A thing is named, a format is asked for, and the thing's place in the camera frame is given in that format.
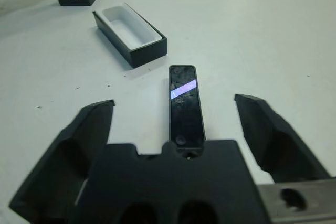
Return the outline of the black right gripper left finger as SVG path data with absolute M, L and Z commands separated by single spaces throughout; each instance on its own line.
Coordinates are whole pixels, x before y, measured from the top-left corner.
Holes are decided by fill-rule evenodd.
M 46 149 L 9 203 L 29 223 L 71 223 L 92 163 L 107 144 L 113 100 L 83 107 Z

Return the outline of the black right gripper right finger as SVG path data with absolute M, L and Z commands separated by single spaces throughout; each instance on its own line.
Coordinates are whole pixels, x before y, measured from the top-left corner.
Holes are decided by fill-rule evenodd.
M 235 102 L 245 141 L 258 166 L 275 183 L 331 177 L 291 125 L 265 100 L 236 94 Z

